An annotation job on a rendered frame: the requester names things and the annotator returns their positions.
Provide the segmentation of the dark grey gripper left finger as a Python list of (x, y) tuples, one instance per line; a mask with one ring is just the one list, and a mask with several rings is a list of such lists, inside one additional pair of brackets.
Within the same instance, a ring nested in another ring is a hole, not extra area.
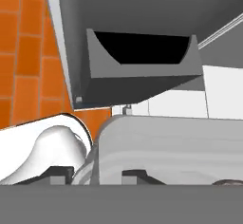
[(72, 166), (52, 166), (38, 177), (27, 180), (27, 184), (69, 185), (74, 175)]

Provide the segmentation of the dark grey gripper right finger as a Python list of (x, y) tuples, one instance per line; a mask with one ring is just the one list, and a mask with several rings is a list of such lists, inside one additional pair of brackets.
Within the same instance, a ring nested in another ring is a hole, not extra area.
[(121, 173), (121, 183), (123, 185), (164, 185), (164, 182), (149, 176), (145, 170), (139, 169), (124, 170)]

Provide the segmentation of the white rounded object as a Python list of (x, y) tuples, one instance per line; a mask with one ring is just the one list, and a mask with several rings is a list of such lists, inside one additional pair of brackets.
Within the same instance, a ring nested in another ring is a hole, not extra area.
[(84, 165), (93, 140), (82, 120), (58, 114), (0, 129), (0, 185), (39, 177), (50, 167)]

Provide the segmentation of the grey door shelf bin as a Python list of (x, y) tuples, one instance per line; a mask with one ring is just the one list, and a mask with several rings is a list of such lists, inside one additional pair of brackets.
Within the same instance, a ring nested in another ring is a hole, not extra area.
[(202, 76), (196, 36), (86, 31), (84, 102), (140, 103)]

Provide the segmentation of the white cupboard run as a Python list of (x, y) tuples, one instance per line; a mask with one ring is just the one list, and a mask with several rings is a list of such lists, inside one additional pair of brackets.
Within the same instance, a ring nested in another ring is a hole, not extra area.
[(243, 120), (243, 68), (205, 65), (201, 89), (173, 89), (141, 103), (116, 105), (112, 115)]

